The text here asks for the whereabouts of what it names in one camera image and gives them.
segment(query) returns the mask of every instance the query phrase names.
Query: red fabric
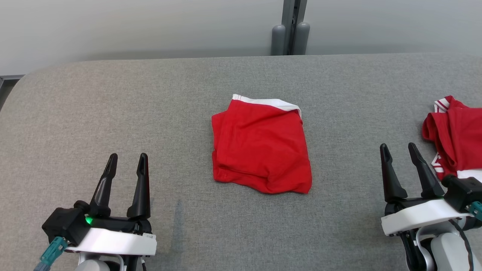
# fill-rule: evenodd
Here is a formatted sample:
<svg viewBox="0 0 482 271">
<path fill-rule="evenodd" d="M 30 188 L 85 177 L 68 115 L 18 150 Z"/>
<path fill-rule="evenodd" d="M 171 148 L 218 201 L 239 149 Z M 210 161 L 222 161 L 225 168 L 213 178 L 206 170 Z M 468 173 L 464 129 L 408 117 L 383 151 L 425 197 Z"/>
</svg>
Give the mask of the red fabric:
<svg viewBox="0 0 482 271">
<path fill-rule="evenodd" d="M 212 117 L 213 174 L 262 193 L 308 193 L 311 167 L 297 110 L 232 100 Z"/>
<path fill-rule="evenodd" d="M 444 169 L 439 179 L 459 170 L 482 168 L 482 108 L 469 108 L 452 96 L 446 113 L 429 113 L 422 127 L 424 139 L 433 141 Z"/>
</svg>

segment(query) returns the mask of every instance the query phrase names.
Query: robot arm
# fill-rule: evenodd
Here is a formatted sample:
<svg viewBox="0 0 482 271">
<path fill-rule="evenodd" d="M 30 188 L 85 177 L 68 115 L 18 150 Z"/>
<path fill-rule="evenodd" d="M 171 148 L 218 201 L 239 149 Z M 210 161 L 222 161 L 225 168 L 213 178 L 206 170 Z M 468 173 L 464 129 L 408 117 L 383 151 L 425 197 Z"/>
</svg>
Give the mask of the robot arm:
<svg viewBox="0 0 482 271">
<path fill-rule="evenodd" d="M 422 186 L 420 198 L 407 198 L 388 147 L 380 146 L 387 203 L 381 218 L 385 235 L 402 239 L 411 271 L 482 271 L 464 234 L 482 226 L 482 183 L 472 177 L 447 176 L 442 181 L 448 188 L 444 193 L 415 144 L 410 143 L 408 149 Z"/>
<path fill-rule="evenodd" d="M 156 253 L 152 234 L 147 155 L 142 153 L 137 167 L 137 186 L 126 217 L 111 217 L 109 198 L 116 174 L 117 154 L 113 153 L 100 177 L 90 204 L 77 201 L 74 208 L 57 208 L 42 225 L 51 245 L 40 258 L 36 271 L 48 271 L 62 252 L 79 253 L 76 271 L 135 271 L 141 256 Z M 114 256 L 119 263 L 100 261 Z"/>
</svg>

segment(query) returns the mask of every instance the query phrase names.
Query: gray table surface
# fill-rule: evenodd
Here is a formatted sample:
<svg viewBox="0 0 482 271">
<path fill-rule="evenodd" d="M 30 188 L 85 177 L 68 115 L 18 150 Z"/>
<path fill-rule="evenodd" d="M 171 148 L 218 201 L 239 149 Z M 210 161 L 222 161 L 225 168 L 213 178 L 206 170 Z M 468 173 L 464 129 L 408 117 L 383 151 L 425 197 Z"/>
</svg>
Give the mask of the gray table surface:
<svg viewBox="0 0 482 271">
<path fill-rule="evenodd" d="M 236 57 L 83 62 L 25 76 L 0 111 L 2 270 L 32 270 L 56 207 L 89 201 L 118 153 L 110 206 L 132 203 L 149 155 L 158 249 L 148 270 L 406 270 L 384 236 L 379 146 L 410 196 L 420 185 L 407 144 L 433 101 L 482 106 L 482 59 L 447 54 Z M 308 195 L 264 195 L 213 181 L 211 116 L 232 94 L 299 105 L 312 165 Z M 480 230 L 468 232 L 482 258 Z M 74 270 L 64 254 L 53 270 Z"/>
</svg>

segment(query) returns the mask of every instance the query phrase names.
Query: cable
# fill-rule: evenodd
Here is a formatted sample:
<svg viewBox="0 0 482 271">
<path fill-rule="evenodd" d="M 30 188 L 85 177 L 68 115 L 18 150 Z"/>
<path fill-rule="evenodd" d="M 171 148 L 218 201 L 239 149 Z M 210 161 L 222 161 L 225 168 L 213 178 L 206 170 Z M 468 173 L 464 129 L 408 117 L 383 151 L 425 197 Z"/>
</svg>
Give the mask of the cable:
<svg viewBox="0 0 482 271">
<path fill-rule="evenodd" d="M 142 271 L 147 271 L 146 261 L 144 261 L 144 258 L 142 258 L 142 257 L 141 257 L 141 263 L 142 263 Z"/>
<path fill-rule="evenodd" d="M 60 236 L 55 237 L 40 257 L 40 263 L 35 267 L 34 271 L 49 271 L 52 264 L 64 252 L 67 246 L 67 240 Z"/>
<path fill-rule="evenodd" d="M 467 236 L 465 236 L 464 231 L 461 229 L 461 227 L 457 224 L 457 222 L 453 220 L 449 220 L 450 223 L 457 229 L 457 231 L 460 233 L 460 237 L 464 240 L 465 243 L 465 248 L 467 249 L 467 253 L 469 254 L 469 271 L 474 271 L 474 259 L 472 256 L 472 249 L 470 248 L 469 241 L 467 239 Z"/>
</svg>

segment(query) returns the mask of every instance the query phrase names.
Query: folded red shorts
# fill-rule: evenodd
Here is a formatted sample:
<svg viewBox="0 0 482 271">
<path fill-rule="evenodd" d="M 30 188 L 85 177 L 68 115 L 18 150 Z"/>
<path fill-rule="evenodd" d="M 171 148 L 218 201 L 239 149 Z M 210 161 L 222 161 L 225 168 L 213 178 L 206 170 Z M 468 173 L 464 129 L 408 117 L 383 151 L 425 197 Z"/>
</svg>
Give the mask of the folded red shorts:
<svg viewBox="0 0 482 271">
<path fill-rule="evenodd" d="M 311 166 L 298 106 L 234 94 L 212 124 L 216 181 L 269 194 L 308 193 Z"/>
<path fill-rule="evenodd" d="M 482 108 L 469 108 L 452 96 L 435 101 L 422 136 L 437 148 L 432 165 L 439 179 L 448 174 L 475 176 L 482 169 Z"/>
</svg>

